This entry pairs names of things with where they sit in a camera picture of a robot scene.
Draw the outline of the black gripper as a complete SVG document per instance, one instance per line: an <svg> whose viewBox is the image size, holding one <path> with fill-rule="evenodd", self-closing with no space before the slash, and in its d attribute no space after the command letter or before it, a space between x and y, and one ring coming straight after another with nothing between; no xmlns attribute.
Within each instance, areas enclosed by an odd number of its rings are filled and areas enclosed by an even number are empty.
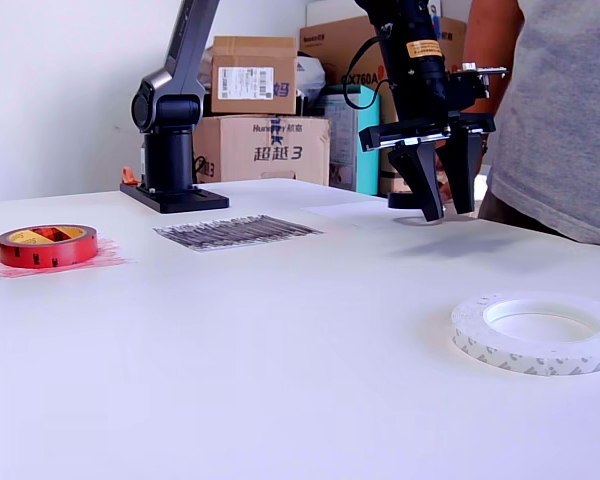
<svg viewBox="0 0 600 480"><path fill-rule="evenodd" d="M373 41L381 46L398 120L361 130L360 143L364 151L395 147L388 154L389 162L410 189L389 193L388 206L419 209L428 222L443 218L435 144L429 142L446 141L436 153L456 212L473 212L482 135L493 132L495 123L491 114L467 109L490 97L490 78L496 69L469 62L447 71L438 41L427 32L407 42L386 24L376 30Z"/></svg>

